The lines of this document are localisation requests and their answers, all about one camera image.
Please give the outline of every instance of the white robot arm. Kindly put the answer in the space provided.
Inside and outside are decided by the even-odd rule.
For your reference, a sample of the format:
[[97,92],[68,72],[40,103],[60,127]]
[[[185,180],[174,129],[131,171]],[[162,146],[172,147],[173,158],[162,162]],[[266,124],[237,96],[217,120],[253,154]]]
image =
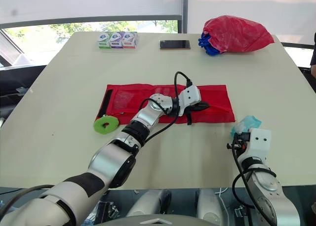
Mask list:
[[237,157],[251,192],[248,194],[252,195],[252,201],[259,208],[247,205],[237,197],[235,183],[238,178],[233,182],[233,194],[241,204],[256,209],[260,226],[299,226],[300,218],[294,204],[283,194],[276,175],[266,165],[270,141],[270,131],[252,128],[248,133],[235,134],[233,144],[227,145],[227,148],[232,148],[235,152],[234,157]]
[[135,156],[148,140],[159,117],[165,113],[182,116],[186,107],[201,101],[201,96],[187,78],[187,88],[179,96],[176,90],[176,98],[154,94],[151,99],[154,101],[149,100],[120,133],[95,153],[85,173],[64,180],[39,198],[7,214],[0,225],[81,225],[108,188],[119,187],[126,181],[135,165]]

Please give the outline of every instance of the red plastic bag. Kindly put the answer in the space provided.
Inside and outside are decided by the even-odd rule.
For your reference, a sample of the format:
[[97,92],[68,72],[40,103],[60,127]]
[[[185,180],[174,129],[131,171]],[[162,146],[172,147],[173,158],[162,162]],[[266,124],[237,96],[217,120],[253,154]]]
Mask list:
[[249,52],[274,43],[273,37],[260,23],[234,16],[220,16],[207,21],[203,28],[210,44],[223,52]]
[[[179,93],[185,86],[178,85]],[[199,86],[202,101],[207,102],[210,107],[192,112],[192,122],[206,123],[224,123],[235,122],[235,117],[229,101],[225,85]],[[118,118],[120,124],[128,124],[138,112],[142,101],[154,93],[174,97],[174,85],[148,85],[148,84],[130,84],[130,85],[108,85],[105,92],[97,118],[107,114]],[[174,118],[162,116],[160,123],[170,123]],[[177,124],[186,123],[186,116],[181,116]]]

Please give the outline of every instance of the green donut toy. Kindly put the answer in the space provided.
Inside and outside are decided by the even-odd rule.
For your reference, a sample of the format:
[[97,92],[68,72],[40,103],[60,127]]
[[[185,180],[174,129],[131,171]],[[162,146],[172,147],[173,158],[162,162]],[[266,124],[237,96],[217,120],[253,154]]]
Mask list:
[[108,134],[112,131],[114,131],[119,125],[118,118],[114,116],[103,116],[99,119],[97,119],[94,124],[94,130],[100,134]]

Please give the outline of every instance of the table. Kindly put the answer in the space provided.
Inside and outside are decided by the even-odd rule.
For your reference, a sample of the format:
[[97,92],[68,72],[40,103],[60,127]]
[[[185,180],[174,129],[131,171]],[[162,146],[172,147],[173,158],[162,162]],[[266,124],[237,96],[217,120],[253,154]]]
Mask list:
[[[1,186],[56,184],[85,172],[123,128],[93,130],[106,85],[172,84],[178,70],[196,85],[226,84],[237,121],[263,121],[272,131],[267,164],[282,185],[316,183],[316,95],[276,37],[256,52],[211,57],[198,34],[139,34],[137,49],[123,50],[100,50],[98,34],[75,33],[1,128]],[[192,48],[160,51],[159,40],[171,39],[190,40]],[[233,125],[172,126],[142,148],[121,189],[231,186],[237,168],[226,143]]]

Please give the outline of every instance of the black wire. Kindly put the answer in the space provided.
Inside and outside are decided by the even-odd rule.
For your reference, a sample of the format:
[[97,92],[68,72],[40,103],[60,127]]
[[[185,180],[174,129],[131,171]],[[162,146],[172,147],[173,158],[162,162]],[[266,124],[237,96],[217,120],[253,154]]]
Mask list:
[[19,192],[17,195],[15,195],[13,198],[11,198],[0,210],[0,222],[3,219],[4,215],[6,212],[10,209],[10,207],[18,200],[20,199],[23,195],[34,191],[34,190],[39,190],[39,189],[44,189],[44,188],[52,188],[54,185],[38,185],[38,186],[33,186],[31,188],[25,189],[21,192]]
[[178,88],[177,88],[177,76],[178,74],[181,74],[183,77],[186,78],[187,82],[190,80],[184,73],[178,71],[175,73],[174,75],[174,92],[176,93],[176,102],[177,102],[177,111],[176,111],[176,117],[173,119],[172,122],[170,122],[166,127],[162,128],[160,131],[157,131],[156,133],[152,134],[151,136],[149,136],[145,142],[147,143],[149,140],[151,140],[153,137],[155,137],[156,135],[160,134],[161,132],[165,131],[166,129],[168,129],[170,126],[172,126],[177,120],[178,120],[178,116],[179,116],[179,111],[180,111],[180,105],[179,105],[179,95],[178,95]]
[[240,166],[240,164],[239,164],[239,162],[238,162],[238,159],[237,159],[237,156],[236,156],[236,153],[235,153],[235,143],[236,143],[236,139],[235,139],[235,137],[234,137],[233,144],[232,144],[232,152],[233,152],[234,161],[235,161],[235,163],[236,163],[236,165],[237,165],[237,168],[238,168],[239,173],[241,174],[242,181],[243,181],[243,183],[244,183],[244,185],[245,185],[245,188],[246,188],[246,190],[247,190],[247,192],[248,192],[248,195],[249,195],[251,201],[253,202],[253,204],[255,205],[255,207],[257,208],[257,210],[259,211],[259,213],[260,213],[260,214],[264,217],[264,219],[268,222],[268,224],[270,224],[271,226],[277,226],[273,221],[271,221],[271,220],[269,219],[269,217],[265,214],[265,212],[263,212],[263,210],[261,210],[261,208],[260,208],[260,206],[258,205],[257,201],[256,201],[255,198],[253,197],[253,195],[252,195],[252,193],[251,193],[251,191],[250,191],[250,189],[249,189],[249,185],[248,185],[248,183],[247,183],[247,181],[246,181],[246,178],[245,178],[244,174],[242,173],[241,166]]
[[[246,174],[246,173],[250,173],[250,172],[254,172],[254,171],[257,171],[257,172],[265,172],[265,173],[269,173],[271,174],[272,176],[276,177],[276,174],[274,172],[272,172],[271,170],[268,170],[268,169],[265,169],[265,168],[250,168],[250,169],[247,169],[245,171],[242,172],[242,174]],[[235,185],[236,185],[236,182],[238,181],[238,179],[241,177],[241,174],[238,174],[237,177],[235,177],[234,181],[233,181],[233,185],[232,185],[232,192],[233,192],[233,195],[235,197],[235,199],[242,205],[248,207],[248,208],[251,208],[251,209],[254,209],[255,207],[253,205],[249,205],[245,202],[243,202],[236,194],[236,191],[235,191]]]
[[12,191],[7,191],[7,192],[4,192],[4,193],[0,193],[0,195],[4,195],[4,194],[16,192],[16,191],[19,191],[19,190],[22,190],[22,189],[23,189],[23,188],[20,188],[20,189],[17,189],[17,190],[12,190]]
[[247,212],[247,216],[248,216],[248,224],[249,224],[249,226],[253,226],[251,210],[249,207],[246,207],[246,212]]
[[144,99],[142,101],[142,104],[140,104],[140,106],[139,106],[139,109],[138,109],[139,111],[143,108],[143,105],[144,105],[145,101],[152,101],[152,102],[154,102],[164,112],[165,115],[168,115],[167,111],[156,100],[154,100],[152,98]]

